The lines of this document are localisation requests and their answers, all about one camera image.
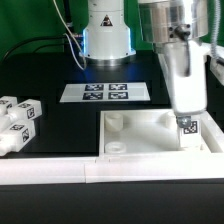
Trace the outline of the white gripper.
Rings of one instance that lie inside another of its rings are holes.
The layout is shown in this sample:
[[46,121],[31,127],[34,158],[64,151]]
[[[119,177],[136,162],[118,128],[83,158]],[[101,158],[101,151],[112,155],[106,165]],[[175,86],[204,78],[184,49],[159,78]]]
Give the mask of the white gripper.
[[171,106],[180,128],[191,126],[192,115],[207,107],[205,62],[211,56],[211,45],[189,41],[165,43],[158,59],[168,89]]

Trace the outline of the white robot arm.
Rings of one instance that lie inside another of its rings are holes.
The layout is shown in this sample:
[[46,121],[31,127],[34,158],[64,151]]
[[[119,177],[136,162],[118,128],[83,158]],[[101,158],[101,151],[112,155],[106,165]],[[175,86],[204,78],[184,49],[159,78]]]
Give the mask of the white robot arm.
[[136,0],[137,13],[125,15],[128,0],[87,0],[83,30],[85,61],[116,65],[136,54],[135,37],[153,45],[166,81],[177,125],[186,128],[206,110],[205,58],[224,67],[217,45],[220,0]]

